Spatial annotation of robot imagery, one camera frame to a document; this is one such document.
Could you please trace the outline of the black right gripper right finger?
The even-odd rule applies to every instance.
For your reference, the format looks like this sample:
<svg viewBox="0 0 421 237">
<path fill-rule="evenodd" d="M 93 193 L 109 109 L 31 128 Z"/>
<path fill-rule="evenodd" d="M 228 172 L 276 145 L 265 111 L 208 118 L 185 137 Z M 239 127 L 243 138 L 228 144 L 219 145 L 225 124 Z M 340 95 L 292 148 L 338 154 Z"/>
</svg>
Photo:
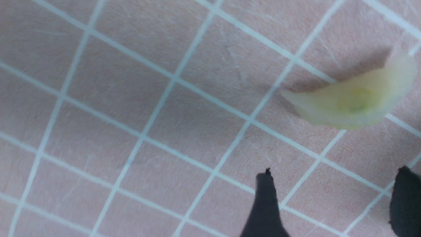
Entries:
<svg viewBox="0 0 421 237">
<path fill-rule="evenodd" d="M 407 166 L 398 169 L 389 205 L 390 225 L 398 237 L 421 235 L 421 180 Z"/>
</svg>

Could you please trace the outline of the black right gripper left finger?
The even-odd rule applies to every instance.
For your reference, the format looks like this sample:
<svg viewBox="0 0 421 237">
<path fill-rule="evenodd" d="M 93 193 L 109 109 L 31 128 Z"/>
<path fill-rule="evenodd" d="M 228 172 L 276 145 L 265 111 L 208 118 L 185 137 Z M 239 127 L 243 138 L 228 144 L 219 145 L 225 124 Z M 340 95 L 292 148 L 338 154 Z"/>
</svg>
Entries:
<svg viewBox="0 0 421 237">
<path fill-rule="evenodd" d="M 289 237 L 284 228 L 270 168 L 258 173 L 254 203 L 241 237 Z"/>
</svg>

